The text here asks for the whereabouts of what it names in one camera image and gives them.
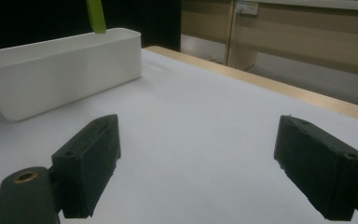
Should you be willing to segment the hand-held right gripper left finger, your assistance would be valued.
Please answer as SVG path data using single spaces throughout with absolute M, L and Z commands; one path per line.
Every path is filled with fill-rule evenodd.
M 91 217 L 121 158 L 118 116 L 91 121 L 51 158 L 64 216 Z

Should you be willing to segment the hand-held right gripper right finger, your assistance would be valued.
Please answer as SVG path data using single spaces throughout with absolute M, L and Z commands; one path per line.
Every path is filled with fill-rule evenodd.
M 358 211 L 358 150 L 316 125 L 280 117 L 273 154 L 291 181 L 328 220 Z

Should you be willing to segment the white plastic storage box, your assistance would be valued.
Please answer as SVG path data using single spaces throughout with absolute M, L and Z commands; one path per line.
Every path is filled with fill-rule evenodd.
M 0 112 L 28 119 L 141 74 L 141 34 L 125 28 L 0 49 Z

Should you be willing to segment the green cartoon phone case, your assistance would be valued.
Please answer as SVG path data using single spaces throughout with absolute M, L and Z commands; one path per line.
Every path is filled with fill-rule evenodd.
M 90 28 L 96 34 L 104 34 L 106 32 L 106 25 L 102 0 L 86 0 L 86 4 Z

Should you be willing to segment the white wall socket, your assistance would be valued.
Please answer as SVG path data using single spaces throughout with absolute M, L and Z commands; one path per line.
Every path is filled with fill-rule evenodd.
M 258 14 L 258 4 L 256 2 L 238 1 L 236 11 L 241 15 L 256 16 Z

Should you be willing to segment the black curtain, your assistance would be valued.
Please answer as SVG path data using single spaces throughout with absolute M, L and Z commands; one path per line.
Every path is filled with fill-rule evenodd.
M 141 45 L 179 50 L 182 0 L 101 0 L 107 28 L 141 34 Z M 91 31 L 87 0 L 0 0 L 0 49 Z

